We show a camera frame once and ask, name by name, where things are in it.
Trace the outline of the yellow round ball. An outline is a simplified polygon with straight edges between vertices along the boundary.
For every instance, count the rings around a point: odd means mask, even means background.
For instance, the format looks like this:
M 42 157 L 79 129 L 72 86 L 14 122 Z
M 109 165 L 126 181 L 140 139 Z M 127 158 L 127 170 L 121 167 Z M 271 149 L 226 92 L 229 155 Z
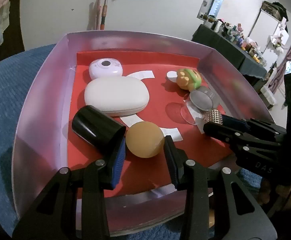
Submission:
M 163 150 L 164 135 L 156 124 L 141 121 L 128 129 L 126 145 L 133 155 L 140 158 L 152 158 Z

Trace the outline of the black cylinder cup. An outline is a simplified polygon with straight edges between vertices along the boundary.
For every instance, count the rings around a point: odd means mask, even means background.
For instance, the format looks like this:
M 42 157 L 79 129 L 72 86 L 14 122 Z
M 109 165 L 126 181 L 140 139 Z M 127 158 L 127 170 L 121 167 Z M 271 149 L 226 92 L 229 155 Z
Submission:
M 127 129 L 91 105 L 78 110 L 72 119 L 71 127 L 79 137 L 95 146 L 102 155 L 118 152 Z

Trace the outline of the silver studded cylinder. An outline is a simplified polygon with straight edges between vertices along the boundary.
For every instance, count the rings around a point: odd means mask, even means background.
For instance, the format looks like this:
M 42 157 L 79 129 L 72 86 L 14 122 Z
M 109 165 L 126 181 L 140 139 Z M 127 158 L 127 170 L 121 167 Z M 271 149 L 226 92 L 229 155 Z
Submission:
M 205 114 L 206 122 L 222 125 L 222 114 L 218 109 L 211 109 Z

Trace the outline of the clear glass cup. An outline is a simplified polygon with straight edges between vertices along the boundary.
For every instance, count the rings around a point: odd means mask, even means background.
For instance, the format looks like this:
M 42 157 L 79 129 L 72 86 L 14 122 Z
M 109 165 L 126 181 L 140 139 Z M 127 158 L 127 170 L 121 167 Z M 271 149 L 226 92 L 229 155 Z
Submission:
M 191 91 L 186 95 L 180 114 L 185 122 L 196 125 L 205 114 L 214 108 L 215 94 L 206 87 Z

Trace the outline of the white oval case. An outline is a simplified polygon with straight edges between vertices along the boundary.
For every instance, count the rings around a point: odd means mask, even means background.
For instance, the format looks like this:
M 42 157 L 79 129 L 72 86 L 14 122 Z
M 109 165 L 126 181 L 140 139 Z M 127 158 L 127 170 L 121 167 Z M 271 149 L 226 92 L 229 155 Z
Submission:
M 94 79 L 84 91 L 86 105 L 109 116 L 126 116 L 144 110 L 150 96 L 146 85 L 129 76 L 109 76 Z

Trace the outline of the green yellow bear figurine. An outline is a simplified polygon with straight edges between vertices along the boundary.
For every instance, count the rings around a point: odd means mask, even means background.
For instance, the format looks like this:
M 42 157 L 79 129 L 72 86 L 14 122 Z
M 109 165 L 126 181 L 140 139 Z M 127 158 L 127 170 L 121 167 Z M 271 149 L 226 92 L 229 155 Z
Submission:
M 176 83 L 181 89 L 192 92 L 201 86 L 202 78 L 196 70 L 183 68 L 177 71 Z

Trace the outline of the lilac round earbud case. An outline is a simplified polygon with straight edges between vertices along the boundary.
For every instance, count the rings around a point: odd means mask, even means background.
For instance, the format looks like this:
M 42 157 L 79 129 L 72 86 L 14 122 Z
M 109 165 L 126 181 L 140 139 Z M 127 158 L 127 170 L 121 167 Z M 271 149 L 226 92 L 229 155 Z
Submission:
M 123 68 L 117 59 L 102 58 L 92 61 L 89 65 L 89 76 L 92 80 L 100 77 L 122 76 Z

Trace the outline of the grey brown eyeshadow case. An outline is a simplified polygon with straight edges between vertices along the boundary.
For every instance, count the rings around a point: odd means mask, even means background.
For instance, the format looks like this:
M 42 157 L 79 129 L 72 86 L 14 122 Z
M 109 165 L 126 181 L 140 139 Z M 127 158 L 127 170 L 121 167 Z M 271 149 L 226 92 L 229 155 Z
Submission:
M 198 96 L 198 106 L 201 109 L 217 108 L 220 103 L 220 97 L 211 89 L 201 86 L 196 90 Z

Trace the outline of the purple cardboard box tray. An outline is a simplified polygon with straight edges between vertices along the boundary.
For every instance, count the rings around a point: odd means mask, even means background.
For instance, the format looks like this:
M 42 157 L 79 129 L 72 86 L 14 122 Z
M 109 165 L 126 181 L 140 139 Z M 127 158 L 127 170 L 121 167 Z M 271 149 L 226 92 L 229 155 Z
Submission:
M 108 239 L 184 212 L 163 146 L 198 166 L 229 155 L 203 132 L 212 109 L 272 122 L 261 98 L 216 50 L 131 31 L 70 33 L 26 96 L 13 147 L 14 239 Z

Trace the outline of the dark cloth side table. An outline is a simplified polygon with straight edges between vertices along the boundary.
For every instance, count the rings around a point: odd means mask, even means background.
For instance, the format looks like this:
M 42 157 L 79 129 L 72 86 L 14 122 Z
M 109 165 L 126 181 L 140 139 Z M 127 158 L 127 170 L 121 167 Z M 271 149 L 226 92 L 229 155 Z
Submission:
M 242 75 L 265 79 L 267 71 L 261 64 L 256 63 L 248 53 L 203 24 L 199 25 L 193 34 L 192 41 L 218 51 Z

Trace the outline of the white refrigerator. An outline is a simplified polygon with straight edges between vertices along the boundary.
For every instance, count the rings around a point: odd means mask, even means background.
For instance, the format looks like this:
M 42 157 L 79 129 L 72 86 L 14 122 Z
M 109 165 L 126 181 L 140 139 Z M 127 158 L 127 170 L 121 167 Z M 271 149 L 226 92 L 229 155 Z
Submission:
M 285 30 L 286 19 L 276 19 L 268 12 L 260 9 L 248 37 L 257 45 L 260 62 L 264 67 L 270 68 L 284 53 L 289 34 Z

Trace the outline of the blue textured table cloth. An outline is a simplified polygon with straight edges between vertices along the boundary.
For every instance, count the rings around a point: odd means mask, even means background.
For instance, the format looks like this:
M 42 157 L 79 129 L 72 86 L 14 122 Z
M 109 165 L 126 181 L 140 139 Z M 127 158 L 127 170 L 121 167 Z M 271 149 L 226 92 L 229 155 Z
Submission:
M 21 109 L 41 65 L 54 44 L 0 61 L 0 234 L 11 237 L 18 217 L 12 191 L 12 152 Z

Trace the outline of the orange grey pole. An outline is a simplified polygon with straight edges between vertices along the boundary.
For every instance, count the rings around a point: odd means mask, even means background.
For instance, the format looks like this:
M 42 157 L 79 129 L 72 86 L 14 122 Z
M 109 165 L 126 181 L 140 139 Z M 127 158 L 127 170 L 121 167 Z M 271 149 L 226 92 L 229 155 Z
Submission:
M 96 29 L 104 30 L 105 19 L 107 16 L 108 0 L 104 0 L 103 7 L 100 5 L 101 0 L 97 0 Z

